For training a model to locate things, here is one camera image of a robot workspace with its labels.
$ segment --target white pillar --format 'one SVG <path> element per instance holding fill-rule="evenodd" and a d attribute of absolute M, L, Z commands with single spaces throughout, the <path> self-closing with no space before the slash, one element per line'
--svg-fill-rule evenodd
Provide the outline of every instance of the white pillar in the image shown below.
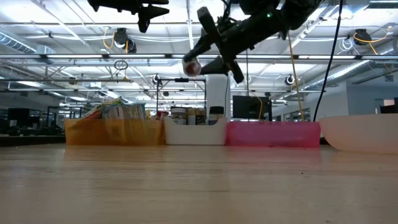
<path fill-rule="evenodd" d="M 230 79 L 226 75 L 207 75 L 207 117 L 209 116 L 210 107 L 222 106 L 226 112 L 228 121 L 231 119 L 231 91 Z"/>

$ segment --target white bin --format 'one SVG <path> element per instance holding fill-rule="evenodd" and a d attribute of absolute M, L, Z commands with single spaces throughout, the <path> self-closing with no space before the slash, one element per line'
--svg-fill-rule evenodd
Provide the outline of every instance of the white bin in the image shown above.
<path fill-rule="evenodd" d="M 178 125 L 166 117 L 164 126 L 166 144 L 169 145 L 225 145 L 226 118 L 220 118 L 215 125 Z"/>

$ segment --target pink bin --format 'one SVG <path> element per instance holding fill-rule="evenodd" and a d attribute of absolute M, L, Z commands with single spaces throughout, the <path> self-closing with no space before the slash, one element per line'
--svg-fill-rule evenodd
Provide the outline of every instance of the pink bin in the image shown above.
<path fill-rule="evenodd" d="M 227 146 L 319 148 L 318 122 L 229 122 Z"/>

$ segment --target storage bin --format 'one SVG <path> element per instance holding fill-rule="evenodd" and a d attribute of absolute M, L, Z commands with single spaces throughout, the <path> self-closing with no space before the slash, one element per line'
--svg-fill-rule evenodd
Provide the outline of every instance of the storage bin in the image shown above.
<path fill-rule="evenodd" d="M 67 145 L 156 146 L 164 144 L 164 126 L 157 120 L 67 119 Z"/>
<path fill-rule="evenodd" d="M 318 122 L 241 122 L 226 128 L 227 146 L 319 148 Z"/>
<path fill-rule="evenodd" d="M 219 145 L 225 144 L 226 118 L 215 125 L 178 125 L 166 117 L 164 119 L 166 144 L 171 145 Z"/>

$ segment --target desk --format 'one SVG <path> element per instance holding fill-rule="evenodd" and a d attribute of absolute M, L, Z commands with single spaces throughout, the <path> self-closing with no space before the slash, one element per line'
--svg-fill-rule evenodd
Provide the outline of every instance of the desk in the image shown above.
<path fill-rule="evenodd" d="M 0 148 L 0 223 L 393 223 L 398 156 L 216 146 Z"/>

